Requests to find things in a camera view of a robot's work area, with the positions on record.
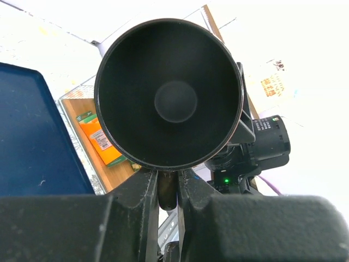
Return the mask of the brown mug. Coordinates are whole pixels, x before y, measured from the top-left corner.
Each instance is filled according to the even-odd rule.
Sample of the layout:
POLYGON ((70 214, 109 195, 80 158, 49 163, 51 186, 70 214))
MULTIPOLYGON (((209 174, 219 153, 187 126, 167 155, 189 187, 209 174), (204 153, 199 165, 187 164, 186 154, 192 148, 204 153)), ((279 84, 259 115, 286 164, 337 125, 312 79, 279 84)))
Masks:
POLYGON ((223 43, 203 27, 155 19, 123 33, 104 54, 94 88, 110 143, 157 170, 159 204, 177 205, 176 172, 215 156, 243 108, 242 78, 223 43))

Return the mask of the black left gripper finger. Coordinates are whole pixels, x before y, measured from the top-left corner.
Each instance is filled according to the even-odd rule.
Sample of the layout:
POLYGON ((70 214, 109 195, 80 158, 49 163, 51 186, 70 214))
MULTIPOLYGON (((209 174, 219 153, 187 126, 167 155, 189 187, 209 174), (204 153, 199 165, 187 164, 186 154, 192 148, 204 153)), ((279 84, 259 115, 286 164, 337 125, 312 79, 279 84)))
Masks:
POLYGON ((158 174, 105 195, 1 198, 1 261, 156 261, 158 174))

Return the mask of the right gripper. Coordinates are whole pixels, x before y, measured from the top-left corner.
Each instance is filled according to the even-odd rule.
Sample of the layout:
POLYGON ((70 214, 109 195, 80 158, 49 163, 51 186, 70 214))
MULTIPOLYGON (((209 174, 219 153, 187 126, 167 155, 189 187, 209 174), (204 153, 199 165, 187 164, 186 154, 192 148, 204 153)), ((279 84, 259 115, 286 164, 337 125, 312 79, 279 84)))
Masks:
MULTIPOLYGON (((289 162, 279 115, 252 120, 243 66, 243 106, 227 146, 205 162, 213 180, 238 180, 289 162)), ((348 227, 318 196, 221 194, 192 170, 178 177, 181 261, 348 261, 348 227)))

